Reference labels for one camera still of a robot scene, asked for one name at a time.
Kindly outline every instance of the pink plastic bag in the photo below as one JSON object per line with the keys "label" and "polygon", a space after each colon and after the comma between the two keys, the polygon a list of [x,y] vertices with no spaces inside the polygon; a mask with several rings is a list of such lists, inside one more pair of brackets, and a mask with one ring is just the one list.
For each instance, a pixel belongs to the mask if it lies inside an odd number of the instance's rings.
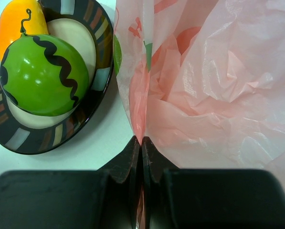
{"label": "pink plastic bag", "polygon": [[124,108],[187,168],[261,168],[285,188],[285,1],[117,0]]}

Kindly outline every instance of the white table surface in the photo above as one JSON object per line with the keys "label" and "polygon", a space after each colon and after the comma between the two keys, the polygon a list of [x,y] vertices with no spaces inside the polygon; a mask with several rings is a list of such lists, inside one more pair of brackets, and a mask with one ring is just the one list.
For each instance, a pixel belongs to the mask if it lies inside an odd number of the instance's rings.
{"label": "white table surface", "polygon": [[[116,0],[97,0],[114,21]],[[10,0],[0,0],[0,14]],[[13,153],[0,145],[0,175],[9,170],[96,170],[120,153],[133,132],[114,76],[88,124],[70,141],[41,155]]]}

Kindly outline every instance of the decorative fruit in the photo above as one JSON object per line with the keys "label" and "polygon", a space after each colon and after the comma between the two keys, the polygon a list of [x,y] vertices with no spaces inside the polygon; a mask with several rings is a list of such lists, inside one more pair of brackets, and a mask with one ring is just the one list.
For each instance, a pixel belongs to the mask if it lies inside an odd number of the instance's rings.
{"label": "decorative fruit", "polygon": [[33,18],[25,23],[27,34],[49,34],[42,8],[37,0],[12,0],[0,16],[0,60],[7,47],[21,37],[21,20],[26,18],[27,8],[33,11]]}
{"label": "decorative fruit", "polygon": [[88,88],[88,70],[79,52],[51,35],[22,36],[6,50],[0,84],[19,108],[34,115],[62,115],[78,105]]}

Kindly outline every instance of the fruit stem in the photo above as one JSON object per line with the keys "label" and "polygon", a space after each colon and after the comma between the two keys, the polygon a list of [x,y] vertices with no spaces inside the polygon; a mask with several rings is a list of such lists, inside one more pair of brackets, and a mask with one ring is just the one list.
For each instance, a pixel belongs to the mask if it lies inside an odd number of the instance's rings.
{"label": "fruit stem", "polygon": [[30,9],[27,9],[26,12],[27,12],[27,14],[29,15],[29,18],[27,18],[27,19],[22,19],[22,21],[21,21],[21,29],[20,29],[20,32],[21,32],[21,33],[24,33],[24,34],[26,33],[26,29],[24,28],[23,23],[24,23],[25,21],[30,21],[30,20],[31,20],[31,14],[32,14],[32,11],[31,11]]}

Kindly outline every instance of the black wavy stripe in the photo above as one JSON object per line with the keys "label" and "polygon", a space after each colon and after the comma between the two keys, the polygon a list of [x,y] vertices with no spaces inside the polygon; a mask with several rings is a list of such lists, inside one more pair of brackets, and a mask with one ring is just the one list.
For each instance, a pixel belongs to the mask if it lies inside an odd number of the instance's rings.
{"label": "black wavy stripe", "polygon": [[54,55],[57,51],[57,47],[52,42],[41,41],[39,36],[33,36],[33,41],[37,45],[46,48],[43,54],[50,64],[62,67],[59,75],[60,81],[63,86],[72,88],[70,92],[70,99],[74,101],[73,107],[76,107],[79,101],[79,98],[75,96],[78,84],[74,79],[67,79],[72,69],[70,63],[64,57]]}
{"label": "black wavy stripe", "polygon": [[8,58],[9,55],[9,48],[7,48],[7,50],[5,51],[2,61],[1,61],[1,66],[0,66],[0,84],[1,87],[4,91],[4,93],[6,94],[6,96],[15,104],[18,106],[18,101],[15,99],[15,97],[9,93],[7,90],[4,89],[4,85],[6,85],[8,83],[8,79],[9,79],[9,75],[8,75],[8,71],[7,69],[4,67],[4,63]]}

